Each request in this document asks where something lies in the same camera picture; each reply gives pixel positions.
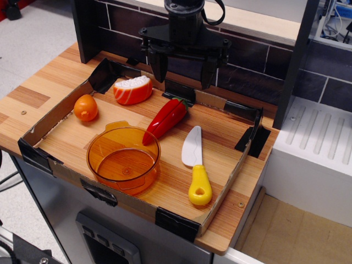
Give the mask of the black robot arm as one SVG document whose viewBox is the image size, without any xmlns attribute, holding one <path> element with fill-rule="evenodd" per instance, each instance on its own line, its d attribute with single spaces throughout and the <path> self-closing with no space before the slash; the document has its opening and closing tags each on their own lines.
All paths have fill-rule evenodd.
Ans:
<svg viewBox="0 0 352 264">
<path fill-rule="evenodd" d="M 159 82 L 164 82 L 168 71 L 168 58 L 201 61 L 202 89 L 211 86 L 217 69 L 228 62 L 231 41 L 208 30 L 204 23 L 216 26 L 222 23 L 226 10 L 222 1 L 217 1 L 222 16 L 209 21 L 204 10 L 204 1 L 164 1 L 168 12 L 168 24 L 144 27 L 139 30 L 142 37 L 141 50 Z"/>
</svg>

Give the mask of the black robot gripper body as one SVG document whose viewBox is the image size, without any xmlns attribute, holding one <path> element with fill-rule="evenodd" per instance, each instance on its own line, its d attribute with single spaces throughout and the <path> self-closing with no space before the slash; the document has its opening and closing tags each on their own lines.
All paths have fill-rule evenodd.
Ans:
<svg viewBox="0 0 352 264">
<path fill-rule="evenodd" d="M 223 22 L 226 10 L 221 6 L 222 15 L 210 21 L 203 6 L 166 6 L 168 24 L 143 27 L 141 48 L 146 52 L 155 51 L 168 58 L 181 58 L 204 62 L 208 57 L 218 58 L 218 67 L 228 61 L 230 41 L 206 28 Z"/>
</svg>

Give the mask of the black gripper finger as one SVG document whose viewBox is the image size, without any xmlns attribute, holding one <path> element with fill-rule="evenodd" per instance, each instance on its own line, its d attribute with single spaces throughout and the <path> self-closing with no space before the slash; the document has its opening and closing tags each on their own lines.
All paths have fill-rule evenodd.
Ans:
<svg viewBox="0 0 352 264">
<path fill-rule="evenodd" d="M 208 89 L 215 77 L 218 68 L 218 58 L 208 57 L 202 64 L 201 70 L 201 88 Z"/>
<path fill-rule="evenodd" d="M 148 62 L 152 68 L 155 79 L 162 83 L 168 71 L 168 57 L 165 54 L 149 51 Z"/>
</svg>

